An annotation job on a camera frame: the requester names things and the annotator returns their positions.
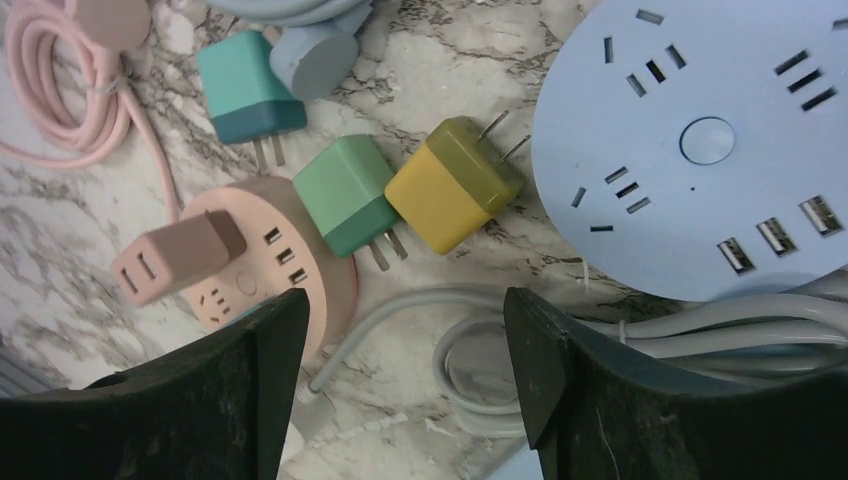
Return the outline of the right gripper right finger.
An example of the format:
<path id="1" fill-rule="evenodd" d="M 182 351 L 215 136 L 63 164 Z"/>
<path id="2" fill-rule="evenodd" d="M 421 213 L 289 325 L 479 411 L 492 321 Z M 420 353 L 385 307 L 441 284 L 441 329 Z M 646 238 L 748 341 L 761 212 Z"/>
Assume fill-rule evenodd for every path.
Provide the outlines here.
<path id="1" fill-rule="evenodd" d="M 636 323 L 511 288 L 524 428 L 547 479 L 843 479 L 847 306 L 754 295 Z"/>

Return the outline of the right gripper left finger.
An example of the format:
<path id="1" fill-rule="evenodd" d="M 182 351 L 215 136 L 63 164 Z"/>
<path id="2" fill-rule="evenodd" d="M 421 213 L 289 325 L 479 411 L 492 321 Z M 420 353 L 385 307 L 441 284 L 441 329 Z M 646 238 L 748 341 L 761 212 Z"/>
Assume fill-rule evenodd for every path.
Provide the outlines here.
<path id="1" fill-rule="evenodd" d="M 91 385 L 1 403 L 5 479 L 273 479 L 310 304 L 293 288 Z"/>

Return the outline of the pink charger plug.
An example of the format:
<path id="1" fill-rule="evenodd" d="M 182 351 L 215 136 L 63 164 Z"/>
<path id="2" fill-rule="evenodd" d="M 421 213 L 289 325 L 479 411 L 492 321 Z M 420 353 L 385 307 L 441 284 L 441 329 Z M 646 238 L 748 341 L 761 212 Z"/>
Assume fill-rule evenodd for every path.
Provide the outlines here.
<path id="1" fill-rule="evenodd" d="M 233 217 L 217 210 L 143 233 L 111 268 L 129 300 L 144 306 L 217 273 L 246 249 Z"/>

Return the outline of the yellow charger plug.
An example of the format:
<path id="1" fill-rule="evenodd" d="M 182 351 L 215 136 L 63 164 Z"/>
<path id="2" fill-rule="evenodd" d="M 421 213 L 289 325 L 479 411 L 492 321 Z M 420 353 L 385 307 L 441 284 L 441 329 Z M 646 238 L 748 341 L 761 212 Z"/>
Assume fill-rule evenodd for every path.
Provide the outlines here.
<path id="1" fill-rule="evenodd" d="M 508 152 L 489 138 L 508 115 L 503 111 L 485 127 L 464 115 L 444 119 L 385 187 L 389 204 L 433 252 L 451 252 L 525 185 L 508 159 L 530 137 Z"/>

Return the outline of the green charger plug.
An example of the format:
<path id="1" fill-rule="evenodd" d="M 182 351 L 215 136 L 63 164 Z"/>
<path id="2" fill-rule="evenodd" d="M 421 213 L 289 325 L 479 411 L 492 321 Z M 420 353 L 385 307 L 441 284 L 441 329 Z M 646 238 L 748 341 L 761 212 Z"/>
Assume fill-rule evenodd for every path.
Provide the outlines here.
<path id="1" fill-rule="evenodd" d="M 407 249 L 393 230 L 400 221 L 385 188 L 395 176 L 368 134 L 345 135 L 305 165 L 293 178 L 296 192 L 330 250 L 348 257 L 367 246 L 382 271 L 389 269 L 376 245 L 385 238 L 401 260 Z"/>

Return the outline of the blue long power strip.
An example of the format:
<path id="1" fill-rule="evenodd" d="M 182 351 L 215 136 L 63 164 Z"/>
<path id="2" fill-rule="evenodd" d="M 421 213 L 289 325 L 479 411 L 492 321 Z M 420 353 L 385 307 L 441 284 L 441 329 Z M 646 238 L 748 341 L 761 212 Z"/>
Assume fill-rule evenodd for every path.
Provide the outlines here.
<path id="1" fill-rule="evenodd" d="M 508 451 L 487 467 L 483 480 L 543 480 L 538 455 L 527 443 L 511 446 Z"/>

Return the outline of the white power strip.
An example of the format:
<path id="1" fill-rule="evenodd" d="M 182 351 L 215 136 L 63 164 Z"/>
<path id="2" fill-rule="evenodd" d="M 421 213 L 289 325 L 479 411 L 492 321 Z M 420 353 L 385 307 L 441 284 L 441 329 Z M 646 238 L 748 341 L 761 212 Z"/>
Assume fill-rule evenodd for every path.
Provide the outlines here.
<path id="1" fill-rule="evenodd" d="M 302 452 L 335 413 L 335 406 L 325 393 L 315 393 L 308 388 L 298 391 L 293 401 L 280 466 Z"/>

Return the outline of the pink round power strip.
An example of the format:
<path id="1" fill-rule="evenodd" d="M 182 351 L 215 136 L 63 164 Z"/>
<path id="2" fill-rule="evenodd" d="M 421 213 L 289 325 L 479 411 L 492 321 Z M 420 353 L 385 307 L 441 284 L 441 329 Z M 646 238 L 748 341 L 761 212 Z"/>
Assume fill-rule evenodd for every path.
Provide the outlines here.
<path id="1" fill-rule="evenodd" d="M 183 298 L 209 331 L 291 288 L 306 291 L 310 318 L 302 360 L 308 362 L 348 328 L 358 285 L 355 262 L 325 243 L 293 183 L 256 177 L 209 189 L 183 210 L 185 218 L 223 210 L 246 241 L 245 252 L 186 288 Z"/>

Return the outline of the blue round power strip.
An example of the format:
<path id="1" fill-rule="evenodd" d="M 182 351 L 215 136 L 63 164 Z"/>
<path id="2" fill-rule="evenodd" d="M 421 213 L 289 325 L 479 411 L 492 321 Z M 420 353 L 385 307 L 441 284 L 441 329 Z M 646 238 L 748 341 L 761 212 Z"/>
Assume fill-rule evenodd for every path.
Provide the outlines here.
<path id="1" fill-rule="evenodd" d="M 536 104 L 535 185 L 592 266 L 683 301 L 847 264 L 847 5 L 604 1 Z"/>

